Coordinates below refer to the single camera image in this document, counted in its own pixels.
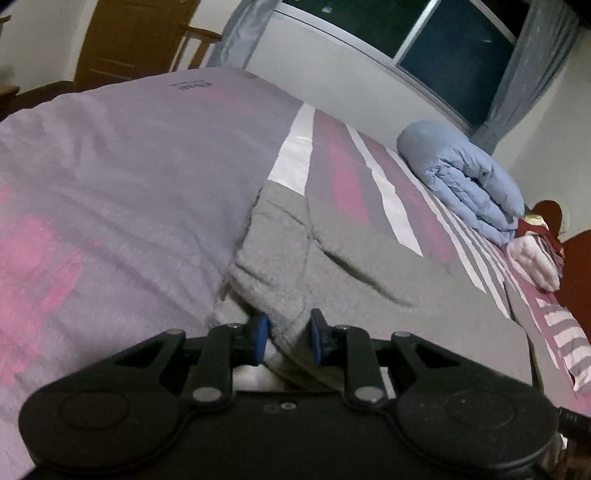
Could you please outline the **grey pants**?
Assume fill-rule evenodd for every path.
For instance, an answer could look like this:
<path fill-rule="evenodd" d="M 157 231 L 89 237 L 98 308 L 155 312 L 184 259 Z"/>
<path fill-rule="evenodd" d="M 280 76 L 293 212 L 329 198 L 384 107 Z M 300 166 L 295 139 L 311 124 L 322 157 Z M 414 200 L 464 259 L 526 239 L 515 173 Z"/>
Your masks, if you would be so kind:
<path fill-rule="evenodd" d="M 525 332 L 466 277 L 419 256 L 324 201 L 270 181 L 219 292 L 211 325 L 270 319 L 266 365 L 308 386 L 342 387 L 307 346 L 311 311 L 332 325 L 387 339 L 407 331 L 523 382 L 532 379 Z"/>

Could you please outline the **striped bed sheet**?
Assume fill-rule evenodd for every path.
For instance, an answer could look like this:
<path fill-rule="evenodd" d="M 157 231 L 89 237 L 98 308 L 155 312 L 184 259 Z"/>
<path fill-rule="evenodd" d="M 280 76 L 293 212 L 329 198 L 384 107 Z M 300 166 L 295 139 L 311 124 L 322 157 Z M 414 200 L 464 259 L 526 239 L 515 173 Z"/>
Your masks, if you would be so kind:
<path fill-rule="evenodd" d="M 539 292 L 396 152 L 252 73 L 181 71 L 57 97 L 1 125 L 1 475 L 32 466 L 37 388 L 164 330 L 204 335 L 266 180 L 468 278 L 532 339 L 546 394 L 581 413 Z"/>

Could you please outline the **folded light blue duvet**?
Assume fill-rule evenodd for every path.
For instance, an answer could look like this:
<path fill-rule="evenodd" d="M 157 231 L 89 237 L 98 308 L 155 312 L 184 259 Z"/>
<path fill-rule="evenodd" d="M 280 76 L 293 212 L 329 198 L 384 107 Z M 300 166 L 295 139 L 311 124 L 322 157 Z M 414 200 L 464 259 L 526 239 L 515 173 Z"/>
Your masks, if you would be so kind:
<path fill-rule="evenodd" d="M 455 127 L 433 120 L 410 124 L 397 139 L 410 170 L 453 213 L 498 246 L 516 236 L 525 213 L 509 173 Z"/>

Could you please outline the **folded white pink quilt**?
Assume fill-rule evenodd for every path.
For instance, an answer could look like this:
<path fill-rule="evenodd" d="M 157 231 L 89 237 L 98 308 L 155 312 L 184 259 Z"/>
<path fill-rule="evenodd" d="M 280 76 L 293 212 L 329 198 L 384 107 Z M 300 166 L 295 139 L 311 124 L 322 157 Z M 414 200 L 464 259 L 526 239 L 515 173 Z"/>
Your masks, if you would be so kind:
<path fill-rule="evenodd" d="M 558 266 L 542 246 L 540 236 L 516 237 L 507 245 L 507 253 L 539 289 L 547 292 L 560 289 Z"/>

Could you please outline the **red folded clothes pile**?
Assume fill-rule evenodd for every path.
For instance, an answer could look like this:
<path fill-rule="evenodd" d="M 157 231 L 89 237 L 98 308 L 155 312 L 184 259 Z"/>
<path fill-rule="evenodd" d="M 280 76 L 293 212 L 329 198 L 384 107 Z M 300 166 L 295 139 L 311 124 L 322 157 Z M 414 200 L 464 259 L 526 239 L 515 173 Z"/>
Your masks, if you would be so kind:
<path fill-rule="evenodd" d="M 526 213 L 519 219 L 517 237 L 533 235 L 541 244 L 542 249 L 549 255 L 559 270 L 564 268 L 564 246 L 553 234 L 544 218 L 536 213 Z"/>

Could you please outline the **striped pillow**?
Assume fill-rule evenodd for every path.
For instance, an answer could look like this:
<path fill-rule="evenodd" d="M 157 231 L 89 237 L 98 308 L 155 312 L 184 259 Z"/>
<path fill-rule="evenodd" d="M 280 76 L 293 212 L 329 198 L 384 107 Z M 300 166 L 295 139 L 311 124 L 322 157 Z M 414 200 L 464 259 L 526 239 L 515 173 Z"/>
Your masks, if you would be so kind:
<path fill-rule="evenodd" d="M 565 307 L 536 298 L 539 324 L 559 367 L 571 379 L 574 393 L 590 396 L 590 341 Z"/>

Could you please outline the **red wooden headboard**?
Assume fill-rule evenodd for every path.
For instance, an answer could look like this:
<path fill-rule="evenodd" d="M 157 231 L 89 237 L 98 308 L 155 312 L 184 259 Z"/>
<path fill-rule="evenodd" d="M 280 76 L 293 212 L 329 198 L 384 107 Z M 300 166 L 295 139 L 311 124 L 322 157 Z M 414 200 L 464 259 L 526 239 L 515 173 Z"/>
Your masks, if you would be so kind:
<path fill-rule="evenodd" d="M 554 200 L 543 200 L 533 207 L 541 215 L 549 231 L 558 239 L 563 221 L 563 210 Z M 590 229 L 568 240 L 559 240 L 563 246 L 565 263 L 561 289 L 556 297 L 570 310 L 590 340 L 591 321 L 591 238 Z"/>

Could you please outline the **wooden chair near door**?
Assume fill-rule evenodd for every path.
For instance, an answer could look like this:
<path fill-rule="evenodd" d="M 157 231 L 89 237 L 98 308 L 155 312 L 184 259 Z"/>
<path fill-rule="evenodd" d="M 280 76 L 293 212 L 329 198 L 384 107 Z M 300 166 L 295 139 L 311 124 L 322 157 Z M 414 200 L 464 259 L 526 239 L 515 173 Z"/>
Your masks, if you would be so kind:
<path fill-rule="evenodd" d="M 221 42 L 221 34 L 211 30 L 180 25 L 181 41 L 169 67 L 170 72 L 177 71 L 182 65 L 188 70 L 197 69 L 214 45 Z"/>

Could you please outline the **left grey curtain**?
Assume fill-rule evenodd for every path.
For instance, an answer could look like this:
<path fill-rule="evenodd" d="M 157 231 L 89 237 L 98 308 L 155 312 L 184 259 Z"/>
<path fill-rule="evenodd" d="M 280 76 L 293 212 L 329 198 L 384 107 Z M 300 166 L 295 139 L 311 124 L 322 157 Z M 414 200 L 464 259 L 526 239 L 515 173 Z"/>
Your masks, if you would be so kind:
<path fill-rule="evenodd" d="M 208 58 L 207 67 L 245 69 L 280 0 L 242 0 L 232 12 Z"/>

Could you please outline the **grey curtain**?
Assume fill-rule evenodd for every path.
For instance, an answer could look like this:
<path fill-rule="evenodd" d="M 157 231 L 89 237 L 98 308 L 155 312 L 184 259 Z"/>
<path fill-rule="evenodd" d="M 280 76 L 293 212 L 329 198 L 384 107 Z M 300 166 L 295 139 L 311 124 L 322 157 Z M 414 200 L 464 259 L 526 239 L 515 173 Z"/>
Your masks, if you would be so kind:
<path fill-rule="evenodd" d="M 242 0 L 232 12 L 208 58 L 207 67 L 245 69 L 280 0 Z"/>
<path fill-rule="evenodd" d="M 533 1 L 488 116 L 471 142 L 492 154 L 533 109 L 561 72 L 580 33 L 564 1 Z"/>

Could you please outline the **brown wooden door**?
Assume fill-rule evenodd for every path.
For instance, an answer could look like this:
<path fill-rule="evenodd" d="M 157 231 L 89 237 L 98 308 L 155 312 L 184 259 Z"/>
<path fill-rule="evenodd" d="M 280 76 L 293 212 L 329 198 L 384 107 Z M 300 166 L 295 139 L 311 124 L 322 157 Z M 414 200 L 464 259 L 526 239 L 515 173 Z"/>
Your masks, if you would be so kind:
<path fill-rule="evenodd" d="M 197 0 L 100 0 L 78 58 L 80 90 L 166 73 Z"/>

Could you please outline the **right grey curtain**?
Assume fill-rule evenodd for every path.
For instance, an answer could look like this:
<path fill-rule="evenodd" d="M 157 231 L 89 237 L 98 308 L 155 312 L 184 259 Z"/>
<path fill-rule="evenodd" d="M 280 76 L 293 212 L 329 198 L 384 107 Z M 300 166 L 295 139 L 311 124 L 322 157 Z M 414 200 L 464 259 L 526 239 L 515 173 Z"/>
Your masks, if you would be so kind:
<path fill-rule="evenodd" d="M 492 154 L 533 109 L 561 72 L 580 33 L 564 1 L 533 1 L 488 116 L 471 142 Z"/>

